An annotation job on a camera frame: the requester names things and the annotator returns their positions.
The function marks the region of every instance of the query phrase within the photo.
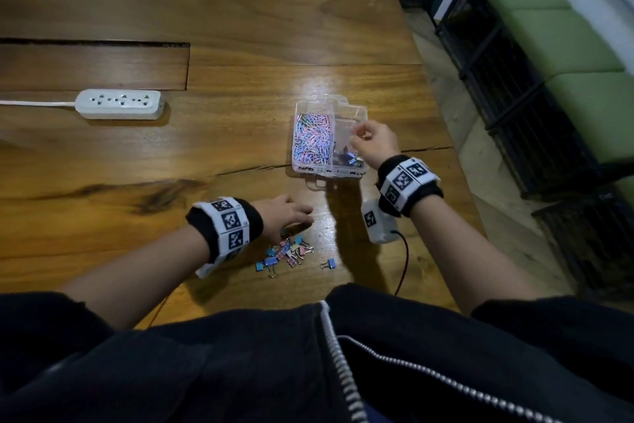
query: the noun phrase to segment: floor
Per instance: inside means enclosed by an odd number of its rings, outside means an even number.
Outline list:
[[[569,277],[531,217],[544,204],[520,198],[429,16],[422,10],[407,10],[405,15],[489,240],[545,294],[570,294]]]

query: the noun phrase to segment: pile of binder clips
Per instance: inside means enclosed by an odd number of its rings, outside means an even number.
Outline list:
[[[264,261],[258,261],[256,263],[256,271],[263,271],[267,268],[269,278],[274,278],[276,276],[275,265],[277,265],[282,259],[286,258],[289,266],[294,268],[303,263],[304,256],[307,253],[312,253],[314,251],[314,247],[310,246],[302,235],[287,238],[282,237],[278,245],[271,246],[266,250],[267,258]],[[320,265],[320,267],[322,269],[334,268],[336,267],[335,260],[330,258],[327,263]]]

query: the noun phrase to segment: plastic container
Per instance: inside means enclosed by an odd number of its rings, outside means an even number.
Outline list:
[[[296,161],[297,121],[302,114],[323,114],[330,117],[330,147],[328,162],[304,163]],[[368,166],[363,160],[354,158],[349,154],[356,152],[349,147],[350,131],[353,124],[368,121],[368,110],[364,106],[348,104],[348,100],[341,95],[323,95],[312,101],[300,101],[295,109],[292,144],[292,167],[298,173],[310,173],[328,178],[361,178]]]

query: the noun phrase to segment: zipper teeth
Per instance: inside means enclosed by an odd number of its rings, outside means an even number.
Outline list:
[[[330,316],[328,315],[329,311],[330,307],[328,306],[328,303],[322,300],[321,324],[326,336],[326,343],[328,344],[330,356],[332,356],[332,361],[335,364],[335,370],[337,370],[339,382],[344,390],[345,404],[348,405],[348,411],[350,412],[350,418],[352,421],[368,423],[368,415],[365,412],[365,407],[363,405],[361,395],[359,394],[359,390],[354,383],[353,372],[345,359],[341,345],[339,345],[335,329],[332,327],[332,321],[330,321]]]
[[[354,338],[351,338],[350,336],[339,336],[339,338],[346,339],[354,343],[356,346],[359,346],[360,348],[364,349],[367,353],[372,355],[377,360],[381,360],[382,362],[385,362],[385,363],[391,363],[393,365],[406,367],[411,370],[415,370],[415,371],[424,373],[426,375],[429,375],[432,378],[435,378],[445,383],[446,385],[457,389],[459,392],[463,393],[464,395],[468,395],[474,400],[478,400],[479,402],[486,403],[499,410],[505,410],[511,414],[517,415],[519,417],[523,417],[527,419],[528,421],[534,421],[537,423],[561,423],[561,421],[551,418],[549,416],[543,415],[542,413],[538,411],[529,410],[528,408],[524,408],[519,405],[510,403],[506,400],[502,400],[501,398],[496,398],[494,396],[488,395],[487,393],[483,393],[482,391],[478,391],[467,385],[460,384],[456,380],[448,378],[445,375],[441,375],[439,372],[433,371],[432,369],[424,367],[422,365],[406,362],[404,360],[398,360],[396,358],[390,358],[389,356],[379,355],[372,348],[364,345],[363,343],[357,341]]]

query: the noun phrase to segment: person's left hand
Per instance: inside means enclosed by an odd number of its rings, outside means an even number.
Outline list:
[[[297,223],[313,224],[314,219],[308,216],[313,207],[302,203],[293,203],[287,194],[281,194],[273,199],[261,199],[251,203],[260,213],[264,221],[262,235],[274,243],[280,241],[280,231]]]

